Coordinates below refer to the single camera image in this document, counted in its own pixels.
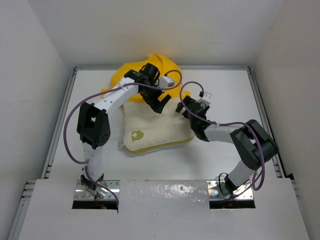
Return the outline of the yellow printed pillowcase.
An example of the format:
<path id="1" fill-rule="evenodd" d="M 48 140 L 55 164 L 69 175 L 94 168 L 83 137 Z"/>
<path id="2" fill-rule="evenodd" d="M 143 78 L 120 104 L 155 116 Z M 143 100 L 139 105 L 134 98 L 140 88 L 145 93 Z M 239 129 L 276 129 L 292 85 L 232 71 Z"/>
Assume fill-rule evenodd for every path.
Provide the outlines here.
<path id="1" fill-rule="evenodd" d="M 105 92 L 107 90 L 111 90 L 115 87 L 118 87 L 120 81 L 123 80 L 123 78 L 125 77 L 133 77 L 133 79 L 135 80 L 139 78 L 138 75 L 143 74 L 146 76 L 146 73 L 138 73 L 143 67 L 146 68 L 146 64 L 151 64 L 158 69 L 158 73 L 156 73 L 155 75 L 158 74 L 159 77 L 162 77 L 166 74 L 168 77 L 172 78 L 174 80 L 174 85 L 177 85 L 181 80 L 180 74 L 176 72 L 179 71 L 182 74 L 182 70 L 178 67 L 178 65 L 173 60 L 169 59 L 167 56 L 155 53 L 153 55 L 149 55 L 146 58 L 146 60 L 129 62 L 122 65 L 111 77 L 111 87 L 102 88 L 100 91 Z M 181 87 L 182 82 L 180 82 L 180 84 L 174 89 L 165 90 L 164 93 L 158 97 L 158 100 L 163 100 L 167 95 L 170 95 L 172 99 L 178 98 L 180 96 Z M 127 101 L 134 103 L 145 103 L 140 93 L 137 93 L 134 96 L 130 97 Z"/>

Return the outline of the cream foam pillow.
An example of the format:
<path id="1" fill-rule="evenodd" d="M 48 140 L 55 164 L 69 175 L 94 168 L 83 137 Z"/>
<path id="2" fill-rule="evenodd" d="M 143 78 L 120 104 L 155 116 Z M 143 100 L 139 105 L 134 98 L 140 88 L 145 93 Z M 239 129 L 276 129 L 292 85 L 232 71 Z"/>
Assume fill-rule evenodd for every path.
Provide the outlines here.
<path id="1" fill-rule="evenodd" d="M 125 102 L 124 134 L 118 148 L 144 154 L 191 141 L 195 134 L 189 120 L 176 112 L 179 102 L 179 98 L 170 99 L 162 113 L 154 112 L 144 102 Z"/>

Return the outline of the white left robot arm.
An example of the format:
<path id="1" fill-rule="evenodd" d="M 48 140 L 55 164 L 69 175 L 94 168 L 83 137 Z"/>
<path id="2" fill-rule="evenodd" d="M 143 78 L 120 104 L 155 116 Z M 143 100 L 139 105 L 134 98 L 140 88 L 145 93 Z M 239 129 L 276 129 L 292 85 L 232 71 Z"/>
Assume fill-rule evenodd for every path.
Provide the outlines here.
<path id="1" fill-rule="evenodd" d="M 109 118 L 129 98 L 140 94 L 142 99 L 155 112 L 160 114 L 171 99 L 167 94 L 162 100 L 159 97 L 164 90 L 173 87 L 175 81 L 168 76 L 161 76 L 159 69 L 147 63 L 140 69 L 129 70 L 97 103 L 84 102 L 79 109 L 77 132 L 83 146 L 84 170 L 81 183 L 92 192 L 96 183 L 103 180 L 101 170 L 103 146 L 111 136 Z"/>

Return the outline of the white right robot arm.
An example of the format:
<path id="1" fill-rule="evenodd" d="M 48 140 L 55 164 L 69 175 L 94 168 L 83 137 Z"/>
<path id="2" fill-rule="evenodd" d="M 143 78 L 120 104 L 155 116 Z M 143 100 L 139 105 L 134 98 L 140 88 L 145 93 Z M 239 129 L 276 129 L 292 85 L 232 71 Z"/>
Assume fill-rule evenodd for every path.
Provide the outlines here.
<path id="1" fill-rule="evenodd" d="M 255 119 L 242 123 L 236 128 L 236 123 L 209 122 L 206 113 L 210 103 L 203 99 L 195 100 L 190 96 L 177 104 L 176 112 L 183 112 L 183 117 L 189 120 L 195 136 L 204 142 L 222 142 L 233 144 L 238 152 L 240 161 L 236 167 L 224 178 L 225 195 L 231 195 L 251 176 L 257 176 L 260 170 L 261 180 L 265 177 L 265 163 L 279 152 L 275 140 Z"/>

